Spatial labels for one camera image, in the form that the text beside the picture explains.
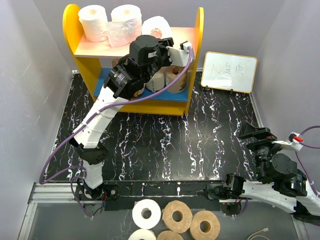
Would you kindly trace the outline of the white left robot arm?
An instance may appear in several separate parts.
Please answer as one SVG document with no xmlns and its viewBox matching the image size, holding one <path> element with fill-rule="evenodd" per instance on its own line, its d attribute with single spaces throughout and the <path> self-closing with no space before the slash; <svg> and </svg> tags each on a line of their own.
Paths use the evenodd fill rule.
<svg viewBox="0 0 320 240">
<path fill-rule="evenodd" d="M 73 131 L 69 141 L 75 147 L 86 169 L 81 191 L 93 200 L 103 195 L 103 161 L 108 150 L 100 138 L 123 104 L 162 67 L 171 65 L 168 47 L 174 41 L 171 37 L 156 38 L 140 35 L 129 45 L 129 54 L 120 58 L 104 80 L 99 96 L 82 123 Z"/>
</svg>

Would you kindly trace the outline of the brown spare roll right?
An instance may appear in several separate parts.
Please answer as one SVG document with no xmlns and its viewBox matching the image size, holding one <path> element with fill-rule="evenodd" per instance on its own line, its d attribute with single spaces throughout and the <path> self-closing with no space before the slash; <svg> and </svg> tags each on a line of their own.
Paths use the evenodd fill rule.
<svg viewBox="0 0 320 240">
<path fill-rule="evenodd" d="M 193 215 L 189 232 L 194 240 L 215 240 L 221 230 L 217 216 L 208 210 Z"/>
</svg>

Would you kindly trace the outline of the brown spare roll bottom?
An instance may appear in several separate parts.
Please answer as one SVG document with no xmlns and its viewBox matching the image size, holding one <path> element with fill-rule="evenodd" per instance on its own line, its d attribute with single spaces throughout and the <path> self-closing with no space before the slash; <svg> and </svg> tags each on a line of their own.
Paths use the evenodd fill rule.
<svg viewBox="0 0 320 240">
<path fill-rule="evenodd" d="M 184 238 L 177 232 L 171 230 L 162 231 L 156 238 L 157 240 L 184 240 Z"/>
</svg>

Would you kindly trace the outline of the brown spare roll middle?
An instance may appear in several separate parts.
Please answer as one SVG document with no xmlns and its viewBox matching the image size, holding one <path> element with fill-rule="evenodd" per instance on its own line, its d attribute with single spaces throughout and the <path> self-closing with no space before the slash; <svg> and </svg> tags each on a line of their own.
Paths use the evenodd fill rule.
<svg viewBox="0 0 320 240">
<path fill-rule="evenodd" d="M 185 233 L 191 226 L 193 214 L 182 201 L 169 202 L 162 211 L 164 225 L 175 233 Z"/>
</svg>

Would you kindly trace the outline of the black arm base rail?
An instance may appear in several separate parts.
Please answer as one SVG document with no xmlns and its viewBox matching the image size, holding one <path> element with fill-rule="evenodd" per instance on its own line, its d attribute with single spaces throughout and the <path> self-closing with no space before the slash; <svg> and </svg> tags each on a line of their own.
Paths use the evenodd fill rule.
<svg viewBox="0 0 320 240">
<path fill-rule="evenodd" d="M 223 182 L 201 181 L 105 181 L 90 189 L 77 181 L 76 195 L 80 200 L 100 202 L 104 211 L 129 210 L 141 200 L 155 201 L 161 209 L 170 201 L 181 201 L 191 209 L 222 211 L 224 214 L 241 215 L 249 201 L 223 190 Z"/>
</svg>

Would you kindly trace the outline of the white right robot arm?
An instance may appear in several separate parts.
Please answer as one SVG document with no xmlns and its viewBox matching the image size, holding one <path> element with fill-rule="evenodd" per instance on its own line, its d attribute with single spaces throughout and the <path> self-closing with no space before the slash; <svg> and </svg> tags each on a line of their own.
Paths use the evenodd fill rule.
<svg viewBox="0 0 320 240">
<path fill-rule="evenodd" d="M 222 186 L 226 198 L 249 198 L 267 203 L 291 214 L 294 219 L 318 226 L 320 224 L 320 195 L 311 186 L 306 173 L 298 168 L 282 150 L 298 153 L 304 140 L 292 132 L 287 140 L 278 140 L 267 127 L 241 123 L 238 137 L 254 138 L 247 148 L 254 153 L 255 173 L 259 184 L 235 174 L 227 174 Z"/>
</svg>

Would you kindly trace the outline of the cream roll front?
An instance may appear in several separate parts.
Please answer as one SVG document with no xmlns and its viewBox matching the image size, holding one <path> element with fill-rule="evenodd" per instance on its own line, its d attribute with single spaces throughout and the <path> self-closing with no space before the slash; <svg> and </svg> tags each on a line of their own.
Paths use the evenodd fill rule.
<svg viewBox="0 0 320 240">
<path fill-rule="evenodd" d="M 160 69 L 154 76 L 145 84 L 145 87 L 152 93 L 156 93 L 165 87 L 164 69 Z"/>
</svg>

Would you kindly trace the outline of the white spare roll bottom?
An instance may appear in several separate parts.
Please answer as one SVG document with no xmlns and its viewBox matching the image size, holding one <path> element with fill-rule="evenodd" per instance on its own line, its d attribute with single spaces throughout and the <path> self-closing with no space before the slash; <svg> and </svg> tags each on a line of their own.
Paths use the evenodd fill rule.
<svg viewBox="0 0 320 240">
<path fill-rule="evenodd" d="M 128 238 L 128 240 L 156 240 L 157 237 L 149 229 L 137 229 Z"/>
</svg>

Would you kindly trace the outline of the small whiteboard yellow frame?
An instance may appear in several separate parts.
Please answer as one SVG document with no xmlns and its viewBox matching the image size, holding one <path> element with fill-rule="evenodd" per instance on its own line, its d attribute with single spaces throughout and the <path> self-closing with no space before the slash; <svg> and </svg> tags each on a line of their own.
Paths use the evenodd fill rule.
<svg viewBox="0 0 320 240">
<path fill-rule="evenodd" d="M 205 54 L 201 86 L 250 94 L 253 91 L 258 59 L 221 52 Z"/>
</svg>

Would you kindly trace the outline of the brown spare roll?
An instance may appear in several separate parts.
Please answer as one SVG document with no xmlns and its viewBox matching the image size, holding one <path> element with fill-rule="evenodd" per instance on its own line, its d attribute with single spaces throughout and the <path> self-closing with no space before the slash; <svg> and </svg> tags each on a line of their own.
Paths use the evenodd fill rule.
<svg viewBox="0 0 320 240">
<path fill-rule="evenodd" d="M 177 232 L 171 230 L 162 231 L 156 238 L 157 240 L 184 240 L 184 238 Z"/>
<path fill-rule="evenodd" d="M 191 226 L 193 214 L 182 201 L 169 202 L 162 211 L 164 225 L 175 233 L 185 233 Z"/>
<path fill-rule="evenodd" d="M 208 210 L 193 215 L 189 232 L 194 240 L 215 240 L 221 230 L 217 216 Z"/>
</svg>

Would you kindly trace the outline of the cream roll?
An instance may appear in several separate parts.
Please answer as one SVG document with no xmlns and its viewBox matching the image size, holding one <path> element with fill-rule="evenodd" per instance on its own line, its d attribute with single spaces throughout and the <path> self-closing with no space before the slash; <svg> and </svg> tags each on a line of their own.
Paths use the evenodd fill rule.
<svg viewBox="0 0 320 240">
<path fill-rule="evenodd" d="M 140 90 L 138 90 L 137 92 L 135 92 L 134 95 L 133 95 L 133 97 L 134 97 L 134 98 L 140 97 L 140 96 L 143 94 L 144 90 L 145 90 L 145 85 L 144 85 Z"/>
<path fill-rule="evenodd" d="M 156 93 L 165 87 L 164 69 L 160 69 L 154 76 L 145 84 L 145 87 L 152 93 Z"/>
</svg>

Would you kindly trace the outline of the white spare roll foreground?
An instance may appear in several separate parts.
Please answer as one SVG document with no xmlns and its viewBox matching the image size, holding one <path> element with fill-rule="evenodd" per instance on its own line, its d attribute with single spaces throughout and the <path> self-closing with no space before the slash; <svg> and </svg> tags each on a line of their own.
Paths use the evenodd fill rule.
<svg viewBox="0 0 320 240">
<path fill-rule="evenodd" d="M 133 222 L 141 229 L 154 228 L 159 223 L 161 216 L 160 206 L 152 199 L 140 200 L 132 209 Z"/>
</svg>

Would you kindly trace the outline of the yellow shelf with coloured boards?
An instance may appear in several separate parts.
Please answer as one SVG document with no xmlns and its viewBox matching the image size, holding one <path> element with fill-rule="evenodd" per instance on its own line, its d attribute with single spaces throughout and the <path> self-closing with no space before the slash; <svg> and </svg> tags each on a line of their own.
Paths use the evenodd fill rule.
<svg viewBox="0 0 320 240">
<path fill-rule="evenodd" d="M 112 97 L 133 98 L 121 108 L 124 113 L 187 116 L 200 58 L 204 8 L 197 11 L 194 27 L 172 27 L 172 36 L 135 37 L 133 42 L 112 47 L 109 40 L 87 40 L 79 18 L 80 7 L 69 4 L 62 17 L 64 40 L 82 79 L 96 100 L 104 87 L 111 87 Z M 162 67 L 180 66 L 186 83 L 180 93 L 169 88 L 157 92 L 147 90 L 147 82 Z"/>
</svg>

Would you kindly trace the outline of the blue white roll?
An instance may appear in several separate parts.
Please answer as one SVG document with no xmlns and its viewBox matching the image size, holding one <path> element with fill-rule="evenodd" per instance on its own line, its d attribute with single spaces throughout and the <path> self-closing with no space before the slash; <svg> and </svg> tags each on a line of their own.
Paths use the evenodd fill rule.
<svg viewBox="0 0 320 240">
<path fill-rule="evenodd" d="M 145 20 L 141 27 L 141 34 L 159 39 L 171 38 L 173 36 L 169 23 L 162 16 L 154 16 Z"/>
</svg>

